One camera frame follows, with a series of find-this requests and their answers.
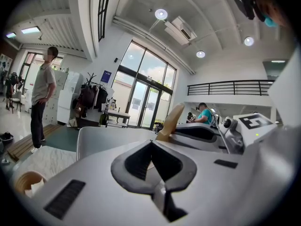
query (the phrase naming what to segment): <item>air conditioner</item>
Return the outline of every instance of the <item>air conditioner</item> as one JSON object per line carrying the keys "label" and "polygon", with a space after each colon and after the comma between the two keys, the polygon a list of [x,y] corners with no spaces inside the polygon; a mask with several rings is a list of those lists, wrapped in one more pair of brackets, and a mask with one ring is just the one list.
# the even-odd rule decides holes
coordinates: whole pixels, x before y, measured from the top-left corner
{"label": "air conditioner", "polygon": [[191,40],[191,31],[185,26],[185,24],[181,24],[180,31],[188,40]]}
{"label": "air conditioner", "polygon": [[197,37],[189,25],[187,25],[180,16],[172,22],[167,21],[165,25],[167,27],[165,31],[181,45],[188,44],[190,40]]}

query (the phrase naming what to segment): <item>wall light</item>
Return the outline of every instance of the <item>wall light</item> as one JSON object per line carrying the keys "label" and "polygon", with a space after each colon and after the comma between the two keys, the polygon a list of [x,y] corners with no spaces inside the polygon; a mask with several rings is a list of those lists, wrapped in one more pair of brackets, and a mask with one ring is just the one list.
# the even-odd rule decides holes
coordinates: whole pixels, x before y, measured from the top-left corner
{"label": "wall light", "polygon": [[245,38],[245,45],[252,46],[254,44],[254,39],[252,37]]}
{"label": "wall light", "polygon": [[164,9],[158,9],[155,12],[155,16],[159,20],[164,20],[164,19],[167,19],[168,13]]}
{"label": "wall light", "polygon": [[32,32],[40,32],[40,29],[37,26],[35,26],[35,27],[32,27],[32,28],[22,29],[21,32],[24,33],[24,34],[32,33]]}
{"label": "wall light", "polygon": [[11,32],[11,33],[7,34],[6,37],[13,38],[13,37],[15,37],[15,35],[16,34],[14,32]]}
{"label": "wall light", "polygon": [[272,60],[272,63],[285,63],[285,60]]}
{"label": "wall light", "polygon": [[204,58],[205,57],[205,52],[204,51],[199,51],[199,52],[197,52],[197,57],[198,58]]}

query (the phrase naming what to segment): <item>black railing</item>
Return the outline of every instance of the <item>black railing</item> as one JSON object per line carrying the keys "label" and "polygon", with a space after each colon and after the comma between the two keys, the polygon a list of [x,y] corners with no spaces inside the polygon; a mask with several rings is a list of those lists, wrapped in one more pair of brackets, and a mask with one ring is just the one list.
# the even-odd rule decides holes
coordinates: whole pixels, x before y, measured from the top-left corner
{"label": "black railing", "polygon": [[104,38],[105,18],[107,16],[109,0],[99,0],[98,6],[98,41]]}
{"label": "black railing", "polygon": [[273,80],[220,81],[188,85],[188,96],[197,95],[256,95],[268,96]]}

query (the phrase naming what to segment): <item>white sneakers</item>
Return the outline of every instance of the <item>white sneakers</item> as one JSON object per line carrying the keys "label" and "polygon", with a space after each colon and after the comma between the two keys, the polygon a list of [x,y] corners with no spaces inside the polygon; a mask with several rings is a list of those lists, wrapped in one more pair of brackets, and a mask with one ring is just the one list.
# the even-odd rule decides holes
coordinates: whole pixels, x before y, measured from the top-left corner
{"label": "white sneakers", "polygon": [[34,147],[34,148],[32,149],[32,154],[34,154],[37,150],[39,150],[39,149],[41,149],[41,148],[42,148],[42,145],[41,145],[39,148]]}

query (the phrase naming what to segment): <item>tan cup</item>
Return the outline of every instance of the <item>tan cup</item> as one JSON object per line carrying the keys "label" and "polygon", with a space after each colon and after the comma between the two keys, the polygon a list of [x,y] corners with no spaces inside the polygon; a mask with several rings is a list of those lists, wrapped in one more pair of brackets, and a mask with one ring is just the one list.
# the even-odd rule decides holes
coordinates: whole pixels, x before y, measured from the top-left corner
{"label": "tan cup", "polygon": [[39,173],[35,171],[28,171],[24,173],[15,183],[15,189],[25,194],[25,190],[31,190],[32,184],[39,183],[43,179],[44,183],[46,183],[46,179]]}

